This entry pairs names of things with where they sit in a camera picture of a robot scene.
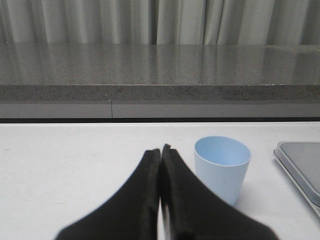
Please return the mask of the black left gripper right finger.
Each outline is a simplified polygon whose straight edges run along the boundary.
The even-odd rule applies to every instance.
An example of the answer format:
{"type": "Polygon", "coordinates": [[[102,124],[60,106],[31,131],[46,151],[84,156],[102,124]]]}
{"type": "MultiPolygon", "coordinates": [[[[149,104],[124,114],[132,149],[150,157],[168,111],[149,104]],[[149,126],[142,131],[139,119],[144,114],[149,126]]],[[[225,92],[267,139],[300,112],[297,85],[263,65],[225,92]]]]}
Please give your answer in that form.
{"type": "Polygon", "coordinates": [[[276,240],[268,226],[211,192],[166,144],[160,165],[160,198],[168,240],[276,240]]]}

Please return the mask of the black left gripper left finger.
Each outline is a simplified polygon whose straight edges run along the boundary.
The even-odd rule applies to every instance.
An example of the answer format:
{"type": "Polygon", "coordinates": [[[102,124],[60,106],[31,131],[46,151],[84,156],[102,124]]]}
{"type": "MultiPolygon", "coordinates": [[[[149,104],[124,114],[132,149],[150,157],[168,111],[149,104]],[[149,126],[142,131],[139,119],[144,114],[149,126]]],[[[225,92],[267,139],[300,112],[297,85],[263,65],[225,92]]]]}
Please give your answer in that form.
{"type": "Polygon", "coordinates": [[[63,228],[56,239],[157,239],[160,163],[159,149],[145,151],[134,172],[109,200],[63,228]]]}

